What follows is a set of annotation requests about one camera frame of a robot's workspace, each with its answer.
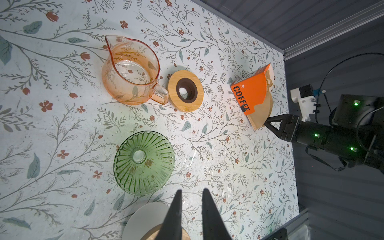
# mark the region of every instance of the leaf print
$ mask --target leaf print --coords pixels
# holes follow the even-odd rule
[[[83,40],[80,38],[68,38],[67,39],[69,43],[82,43],[82,42],[87,42],[87,40]]]
[[[137,88],[137,86],[134,86],[133,89],[132,89],[132,94],[133,94],[133,97],[137,97],[137,93],[138,93],[139,89]]]
[[[124,202],[124,196],[125,193],[116,200],[115,204],[113,205],[113,210],[120,210],[120,208],[122,207],[122,203]]]
[[[0,59],[6,65],[11,60],[12,44],[0,36]]]
[[[40,159],[36,156],[36,153],[35,153],[35,157],[31,162],[31,164],[29,165],[28,173],[26,177],[28,179],[34,178],[34,177],[37,177],[39,173],[40,173]]]
[[[45,240],[58,240],[64,233],[58,235],[57,237],[47,238]]]
[[[5,218],[5,219],[3,219],[3,222],[14,224],[14,225],[19,226],[19,227],[25,227],[25,228],[31,229],[30,224],[28,224],[24,220],[20,220],[20,219],[15,218],[15,217]]]
[[[26,34],[35,34],[39,31],[39,29],[41,28],[41,25],[43,24],[43,21],[36,21],[36,22],[33,22],[29,25],[26,25],[23,27],[24,29],[24,33]]]
[[[84,212],[84,216],[89,216],[93,212],[93,209],[95,208],[95,199],[93,199],[91,205],[88,207],[87,210]]]
[[[183,52],[182,51],[179,51],[179,57],[180,57],[181,61],[183,61]]]
[[[152,202],[157,202],[163,196],[163,194],[164,193],[159,194]]]
[[[184,123],[184,126],[183,126],[183,128],[181,129],[181,131],[184,132],[185,130],[187,130],[187,129],[189,129],[189,128],[191,128],[191,124],[190,124],[188,121],[186,121],[186,122]]]
[[[203,127],[203,133],[206,134],[208,128],[208,123]]]
[[[202,39],[206,40],[201,32],[200,32],[200,36],[201,36]]]
[[[5,123],[3,123],[3,127],[4,127],[4,129],[7,130],[8,132],[13,132],[13,129],[12,129],[10,126],[6,125]]]
[[[148,67],[149,67],[150,69],[157,70],[157,67],[155,67],[155,66],[153,65],[153,63],[150,62],[150,61],[148,61]]]
[[[71,174],[74,172],[81,172],[81,171],[80,170],[62,170],[62,171],[58,172],[57,175]]]
[[[141,107],[144,109],[144,111],[146,111],[148,113],[148,107],[147,105],[145,105],[144,103],[141,105]]]

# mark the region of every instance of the floral pattern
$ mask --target floral pattern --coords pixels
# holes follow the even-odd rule
[[[119,239],[139,207],[169,205],[177,189],[192,239],[202,239],[204,188],[234,239],[261,239],[298,215],[291,144],[254,131],[230,90],[271,63],[272,115],[286,113],[281,53],[187,0],[4,1],[0,15],[0,234]],[[178,70],[196,74],[201,107],[112,99],[100,75],[107,34],[151,46],[164,87]],[[113,160],[127,137],[147,130],[169,139],[175,167],[162,189],[133,196],[117,186]]]

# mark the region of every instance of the pink glass pitcher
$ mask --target pink glass pitcher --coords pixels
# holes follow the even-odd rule
[[[105,37],[109,58],[102,69],[103,84],[108,93],[121,103],[138,105],[150,98],[162,105],[169,93],[157,83],[160,64],[145,43],[122,36]]]

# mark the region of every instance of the orange box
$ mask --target orange box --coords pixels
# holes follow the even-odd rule
[[[231,86],[241,110],[255,130],[264,126],[272,112],[273,99],[268,91],[274,79],[272,65],[268,64],[236,80]]]
[[[254,113],[254,106],[264,102],[267,79],[270,80],[270,87],[274,78],[272,65],[268,64],[232,84],[232,92],[245,115]]]

